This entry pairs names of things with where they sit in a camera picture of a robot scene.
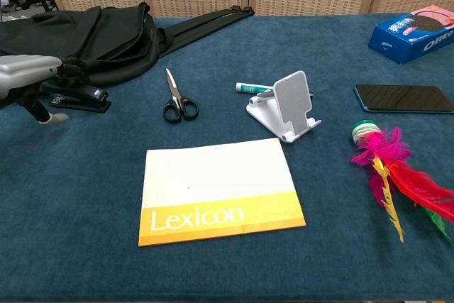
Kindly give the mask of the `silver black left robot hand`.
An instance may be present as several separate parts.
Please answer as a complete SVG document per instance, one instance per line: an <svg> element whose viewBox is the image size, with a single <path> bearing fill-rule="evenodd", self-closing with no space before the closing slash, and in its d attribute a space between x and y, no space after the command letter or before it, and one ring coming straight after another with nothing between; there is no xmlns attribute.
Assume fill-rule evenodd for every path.
<svg viewBox="0 0 454 303"><path fill-rule="evenodd" d="M92 83L84 72L84 63L76 58L1 56L1 108L17 103L42 125L66 121L68 115L50 113L39 100L41 84L56 77L81 84Z"/></svg>

